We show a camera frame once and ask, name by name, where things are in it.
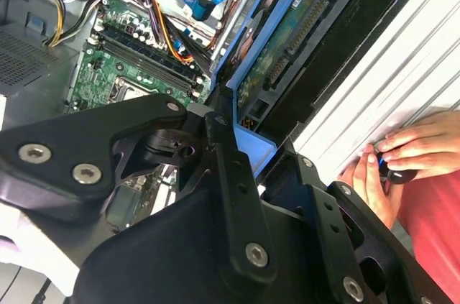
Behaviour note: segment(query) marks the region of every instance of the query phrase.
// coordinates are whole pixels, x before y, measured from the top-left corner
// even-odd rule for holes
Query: motherboard
[[[204,103],[211,80],[194,63],[182,63],[152,36],[144,11],[103,0],[84,45],[65,102],[65,114],[164,93],[187,106]],[[121,231],[174,202],[175,173],[164,165],[116,189],[106,220]]]
[[[80,56],[65,113],[147,94],[165,93],[187,106],[203,103],[210,79],[193,63],[181,63],[152,38],[150,21],[121,0],[104,0]]]

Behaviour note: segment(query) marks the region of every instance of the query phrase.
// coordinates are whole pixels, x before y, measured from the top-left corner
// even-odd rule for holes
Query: yellow wire
[[[171,41],[170,41],[170,38],[169,38],[169,34],[167,33],[167,30],[166,30],[166,26],[165,26],[165,20],[163,19],[163,15],[162,15],[162,12],[160,10],[160,6],[158,5],[157,3],[157,0],[153,0],[154,4],[156,5],[157,7],[157,10],[158,10],[158,15],[160,16],[160,24],[161,24],[161,28],[162,28],[162,31],[163,31],[163,35],[165,36],[165,40],[166,40],[166,43],[167,43],[167,47],[169,47],[171,53],[174,55],[174,57],[176,57],[179,61],[182,61],[182,62],[186,62],[186,63],[189,63],[189,62],[192,62],[193,61],[193,58],[184,58],[182,56],[180,56],[174,49],[173,45],[171,44]]]
[[[50,46],[55,44],[55,42],[59,39],[59,37],[63,33],[63,27],[64,27],[64,24],[63,24],[63,10],[60,7],[60,3],[59,3],[58,0],[52,0],[52,1],[55,3],[56,8],[57,8],[57,24],[56,24],[55,35],[52,38]]]

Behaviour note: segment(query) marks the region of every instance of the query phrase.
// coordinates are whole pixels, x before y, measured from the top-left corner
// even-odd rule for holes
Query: white wall
[[[18,266],[0,263],[0,297],[12,281]],[[40,273],[22,268],[21,272],[1,304],[30,304],[42,288],[46,277]],[[51,284],[46,292],[44,304],[63,304],[64,295]]]

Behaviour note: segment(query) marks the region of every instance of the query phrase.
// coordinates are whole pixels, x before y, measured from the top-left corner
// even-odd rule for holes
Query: circuit board
[[[282,49],[294,55],[302,41],[311,30],[318,16],[327,6],[328,0],[294,0],[283,17],[278,28],[273,32],[256,63],[252,66],[246,78],[241,82],[237,91],[237,106],[242,108],[257,87],[264,84],[266,91],[276,82],[289,63]]]
[[[145,11],[137,8],[133,4],[128,4],[122,0],[104,0],[101,12],[96,20],[95,29],[101,27],[113,27],[115,30],[130,36],[138,45],[145,45],[150,52],[156,53],[170,63],[180,64],[167,50],[165,43],[158,44],[153,37],[150,19]],[[181,66],[181,72],[192,78],[200,75],[201,71],[194,63]]]
[[[154,43],[143,13],[121,0],[104,0],[80,57],[65,113],[154,93],[168,94],[184,106],[208,98],[211,80]]]
[[[203,84],[207,89],[198,98],[201,103],[207,98],[209,80],[205,78]],[[92,45],[86,45],[65,112],[96,108],[151,93],[169,94],[184,106],[192,101],[187,92]]]

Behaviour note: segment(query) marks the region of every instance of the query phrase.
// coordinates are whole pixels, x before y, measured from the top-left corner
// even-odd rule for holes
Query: orange cable
[[[162,31],[163,31],[163,35],[165,36],[165,40],[166,40],[166,43],[167,43],[167,47],[169,47],[171,53],[174,55],[174,57],[176,57],[179,61],[183,61],[183,62],[190,62],[193,60],[193,58],[191,56],[187,56],[187,57],[182,57],[180,56],[180,54],[178,54],[174,47],[171,45],[171,41],[170,41],[170,38],[168,37],[168,33],[167,33],[167,30],[166,30],[166,26],[165,26],[165,20],[163,19],[163,15],[162,15],[162,12],[160,10],[160,6],[158,5],[157,3],[157,0],[153,0],[153,2],[155,3],[155,6],[157,8],[157,11],[158,11],[158,15],[160,17],[160,24],[161,24],[161,28],[162,28]]]

